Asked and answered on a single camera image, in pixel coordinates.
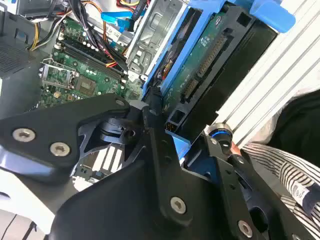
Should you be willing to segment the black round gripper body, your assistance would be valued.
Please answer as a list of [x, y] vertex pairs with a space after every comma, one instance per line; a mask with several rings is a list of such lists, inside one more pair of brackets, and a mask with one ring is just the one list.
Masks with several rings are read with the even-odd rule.
[[[71, 197], [57, 212], [51, 240], [204, 240], [203, 181], [209, 160], [169, 176], [160, 195], [146, 163], [138, 161]], [[257, 206], [249, 213], [263, 240], [270, 217]]]

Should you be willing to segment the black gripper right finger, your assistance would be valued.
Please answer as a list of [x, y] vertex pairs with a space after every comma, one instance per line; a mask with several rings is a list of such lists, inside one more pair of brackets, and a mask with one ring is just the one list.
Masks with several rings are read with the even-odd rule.
[[202, 189], [202, 238], [204, 240], [263, 240], [256, 228], [244, 199], [238, 173], [248, 173], [253, 189], [263, 194], [261, 205], [271, 213], [268, 235], [272, 240], [311, 240], [312, 236], [271, 188], [255, 172], [253, 167], [239, 156], [228, 163], [219, 143], [205, 136], [203, 153], [211, 161], [215, 171], [203, 180]]

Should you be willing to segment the person's hand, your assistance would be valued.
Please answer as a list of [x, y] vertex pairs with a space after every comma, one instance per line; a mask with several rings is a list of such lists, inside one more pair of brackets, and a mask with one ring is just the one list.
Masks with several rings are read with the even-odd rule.
[[242, 155], [240, 148], [234, 142], [231, 143], [230, 151], [232, 154], [239, 155], [239, 156]]

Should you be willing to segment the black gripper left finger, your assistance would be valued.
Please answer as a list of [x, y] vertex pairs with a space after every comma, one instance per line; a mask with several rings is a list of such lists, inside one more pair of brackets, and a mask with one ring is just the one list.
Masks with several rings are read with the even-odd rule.
[[39, 194], [60, 199], [80, 159], [115, 142], [128, 147], [124, 165], [115, 173], [141, 161], [159, 194], [166, 196], [170, 175], [182, 169], [173, 137], [160, 115], [147, 106], [137, 109], [114, 93], [2, 119], [0, 191], [41, 224], [49, 216]]

